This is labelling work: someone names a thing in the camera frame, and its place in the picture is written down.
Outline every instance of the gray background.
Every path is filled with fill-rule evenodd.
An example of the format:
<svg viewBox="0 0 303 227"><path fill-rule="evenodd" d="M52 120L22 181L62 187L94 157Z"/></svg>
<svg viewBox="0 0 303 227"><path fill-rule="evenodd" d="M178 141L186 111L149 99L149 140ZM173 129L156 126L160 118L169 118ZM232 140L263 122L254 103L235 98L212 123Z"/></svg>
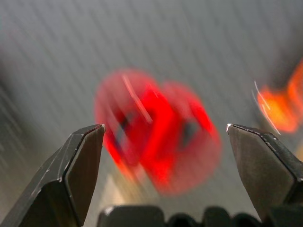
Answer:
<svg viewBox="0 0 303 227"><path fill-rule="evenodd" d="M294 69L303 49L302 12L301 0L0 0L0 79L9 90L0 90L0 221L41 163L71 132L94 123L96 87L120 68L190 86L223 141L212 179L151 203L167 217L186 211L200 219L215 204L256 214L225 127L258 126L254 81L279 86ZM300 136L282 140L294 149ZM112 170L105 150L101 159L86 226L97 220Z"/></svg>

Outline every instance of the red blurred object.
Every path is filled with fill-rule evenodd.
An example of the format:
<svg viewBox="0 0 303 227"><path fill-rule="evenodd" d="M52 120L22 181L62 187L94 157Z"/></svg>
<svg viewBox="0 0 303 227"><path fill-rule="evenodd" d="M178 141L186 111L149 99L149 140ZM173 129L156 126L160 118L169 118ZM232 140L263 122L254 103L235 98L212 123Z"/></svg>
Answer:
<svg viewBox="0 0 303 227"><path fill-rule="evenodd" d="M199 99L178 83L160 89L145 72L120 70L100 85L97 123L119 169L137 178L144 169L161 193L185 192L204 181L220 160L219 136Z"/></svg>

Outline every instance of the black metal jaw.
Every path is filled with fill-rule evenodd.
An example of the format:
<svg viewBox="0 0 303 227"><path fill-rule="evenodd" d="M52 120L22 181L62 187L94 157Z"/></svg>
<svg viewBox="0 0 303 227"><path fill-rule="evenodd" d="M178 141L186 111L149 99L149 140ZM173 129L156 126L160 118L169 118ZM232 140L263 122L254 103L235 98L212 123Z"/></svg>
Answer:
<svg viewBox="0 0 303 227"><path fill-rule="evenodd" d="M243 185L261 219L270 208L303 202L303 163L273 134L229 124Z"/></svg>
<svg viewBox="0 0 303 227"><path fill-rule="evenodd" d="M38 170L1 227L75 227L86 218L98 176L105 128L69 136Z"/></svg>

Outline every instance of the gray textured wall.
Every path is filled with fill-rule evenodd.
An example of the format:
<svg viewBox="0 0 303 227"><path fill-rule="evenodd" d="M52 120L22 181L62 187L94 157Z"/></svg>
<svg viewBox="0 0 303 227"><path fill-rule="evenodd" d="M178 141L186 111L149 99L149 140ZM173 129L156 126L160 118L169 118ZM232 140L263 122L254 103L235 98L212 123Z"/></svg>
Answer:
<svg viewBox="0 0 303 227"><path fill-rule="evenodd" d="M210 181L156 204L167 215L186 211L196 218L214 204L231 213L255 214L225 126L257 125L253 81L282 83L291 72L303 50L302 12L301 0L0 0L1 79L33 134L50 144L26 171L22 162L30 163L30 151L18 157L12 149L19 148L12 145L1 150L8 164L0 162L0 180L13 193L0 189L0 220L51 148L94 123L93 96L100 79L125 67L191 86L223 140L222 164ZM285 142L293 144L288 138ZM111 166L104 153L96 200ZM25 176L17 178L22 172ZM90 212L87 226L98 211Z"/></svg>

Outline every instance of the red spinning disc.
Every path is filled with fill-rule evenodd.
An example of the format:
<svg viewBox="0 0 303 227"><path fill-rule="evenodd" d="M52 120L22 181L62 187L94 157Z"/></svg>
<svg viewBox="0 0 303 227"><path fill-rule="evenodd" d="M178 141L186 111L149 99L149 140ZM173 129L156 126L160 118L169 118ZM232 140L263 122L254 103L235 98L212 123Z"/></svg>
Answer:
<svg viewBox="0 0 303 227"><path fill-rule="evenodd" d="M95 101L104 143L121 171L134 177L143 167L166 194L204 181L219 163L221 145L199 99L178 83L160 91L148 74L120 70L106 78Z"/></svg>

